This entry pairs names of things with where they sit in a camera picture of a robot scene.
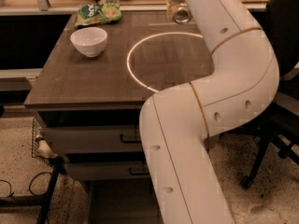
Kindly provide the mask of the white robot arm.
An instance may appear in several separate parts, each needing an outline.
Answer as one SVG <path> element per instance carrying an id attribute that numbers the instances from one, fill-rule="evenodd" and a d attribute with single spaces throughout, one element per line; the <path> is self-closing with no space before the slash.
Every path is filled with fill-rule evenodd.
<path id="1" fill-rule="evenodd" d="M 278 62 L 240 0 L 184 1 L 214 71 L 144 103 L 142 146 L 164 224 L 234 224 L 205 141 L 265 111 L 278 89 Z"/>

